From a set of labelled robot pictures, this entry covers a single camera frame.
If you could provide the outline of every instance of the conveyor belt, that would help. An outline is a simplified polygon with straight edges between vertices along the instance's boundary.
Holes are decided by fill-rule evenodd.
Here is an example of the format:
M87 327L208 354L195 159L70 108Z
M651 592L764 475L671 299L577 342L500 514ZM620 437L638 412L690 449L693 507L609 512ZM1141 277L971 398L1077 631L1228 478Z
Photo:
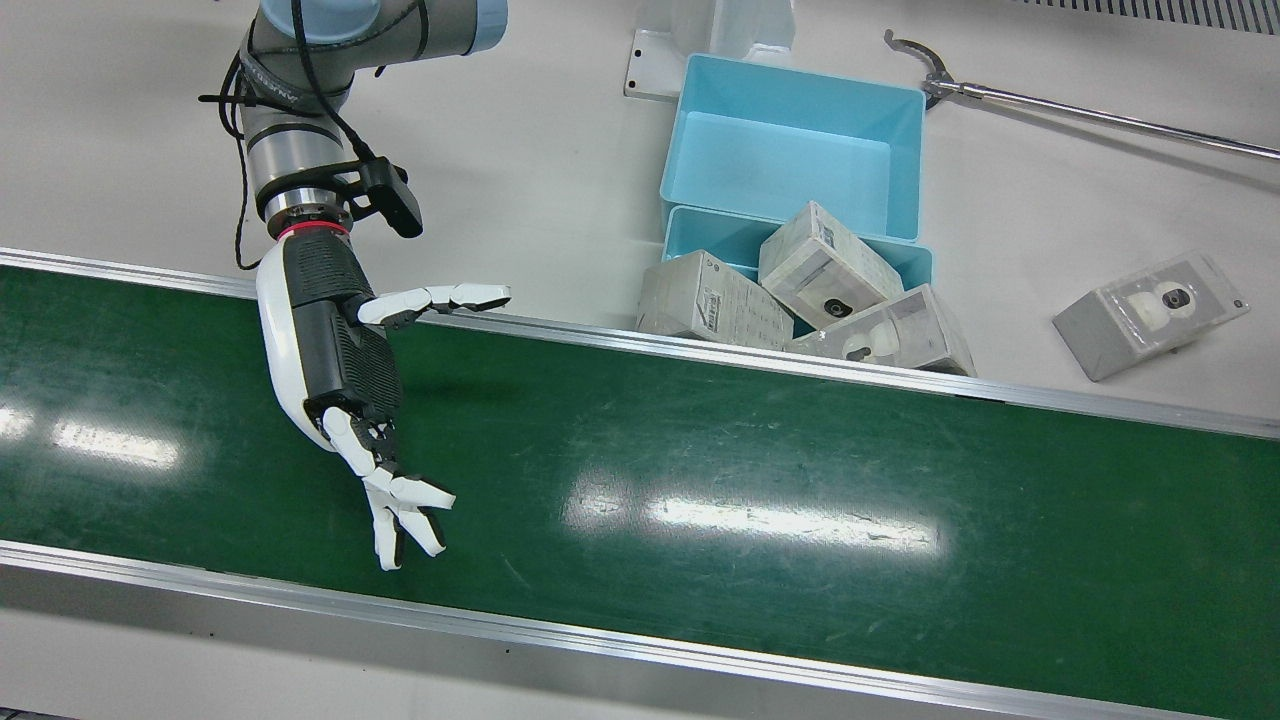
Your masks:
M0 268L0 539L1224 717L1280 707L1280 443L416 325L381 573L252 302Z

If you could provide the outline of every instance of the claw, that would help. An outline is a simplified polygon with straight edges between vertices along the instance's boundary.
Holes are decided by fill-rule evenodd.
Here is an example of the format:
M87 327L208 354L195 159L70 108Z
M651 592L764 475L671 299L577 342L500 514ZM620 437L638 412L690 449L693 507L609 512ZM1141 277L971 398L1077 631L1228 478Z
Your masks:
M383 570L399 568L396 561L397 521L429 556L444 552L435 528L420 507L448 510L453 507L454 496L426 480L397 475L380 465L374 452L361 442L364 425L343 409L326 409L321 424L334 450L365 483L369 510L374 515L374 552Z
M511 301L511 288L504 284L462 283L431 286L380 295L357 311L366 325L401 325L415 320L428 310L448 313L458 307L467 310L493 310Z

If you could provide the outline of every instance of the cable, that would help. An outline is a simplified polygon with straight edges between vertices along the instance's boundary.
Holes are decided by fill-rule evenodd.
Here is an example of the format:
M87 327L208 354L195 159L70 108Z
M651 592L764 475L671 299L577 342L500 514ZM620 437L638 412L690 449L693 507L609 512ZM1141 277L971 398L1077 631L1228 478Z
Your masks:
M239 64L239 56L236 58L236 64ZM236 73L236 94L239 95L244 90L244 77ZM241 161L241 214L239 219L236 222L236 266L242 270L252 270L257 268L262 260L256 260L248 265L244 264L244 255L241 251L241 245L244 241L244 215L248 211L248 164L244 160L244 133L239 129L239 120L236 117L236 111L239 105L232 105L232 115L229 118L232 136L236 138L236 154L239 156Z
M360 133L356 132L356 128L347 124L347 120L343 120L342 117L338 115L338 111L329 104L329 99L325 97L324 91L320 88L320 81L316 79L315 65L311 64L311 51L307 47L306 28L302 24L302 0L292 0L291 6L293 10L293 41L298 46L298 58L302 60L302 72L307 76L307 82L311 85L311 92L315 94L316 100L320 102L325 114L329 115L329 119L333 120L333 124L342 128L343 135L347 136L347 141L351 142L351 149L356 154L356 158L360 158L366 163L376 159L378 156L374 154L372 149L370 149L369 145L360 138Z

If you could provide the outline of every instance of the plastic bin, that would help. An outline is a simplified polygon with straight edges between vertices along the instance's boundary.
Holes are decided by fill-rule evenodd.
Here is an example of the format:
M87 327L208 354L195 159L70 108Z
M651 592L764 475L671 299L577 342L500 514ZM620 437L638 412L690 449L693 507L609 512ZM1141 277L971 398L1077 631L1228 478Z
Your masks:
M859 236L914 242L924 92L691 55L662 176L676 205L786 222L817 200Z
M837 219L845 222L838 215ZM666 261L695 250L705 250L735 270L759 281L760 246L782 227L783 222L786 220L773 222L701 208L676 206L667 219L667 241L662 249L662 259ZM928 247L900 240L861 234L859 237L902 275L904 290L933 282L933 251Z

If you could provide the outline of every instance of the white box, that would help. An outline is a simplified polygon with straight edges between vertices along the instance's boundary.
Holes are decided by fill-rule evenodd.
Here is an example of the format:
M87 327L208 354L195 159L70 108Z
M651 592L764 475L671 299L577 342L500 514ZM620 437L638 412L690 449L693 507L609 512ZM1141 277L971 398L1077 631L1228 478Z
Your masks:
M951 314L927 284L796 338L786 350L974 377L969 347Z
M1248 311L1217 264L1192 251L1089 292L1053 327L1098 382Z
M763 287L699 250L645 270L636 329L782 350L795 320Z
M760 284L822 329L902 295L902 278L817 202L760 246Z

